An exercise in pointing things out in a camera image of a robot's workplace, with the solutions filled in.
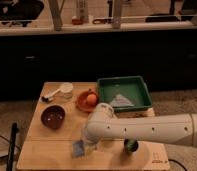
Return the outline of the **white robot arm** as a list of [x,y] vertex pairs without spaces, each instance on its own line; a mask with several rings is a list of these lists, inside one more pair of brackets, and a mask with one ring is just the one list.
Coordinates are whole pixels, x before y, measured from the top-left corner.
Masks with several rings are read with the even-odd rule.
[[118,118],[107,103],[99,103],[88,116],[82,132],[84,147],[101,139],[131,139],[197,148],[197,114]]

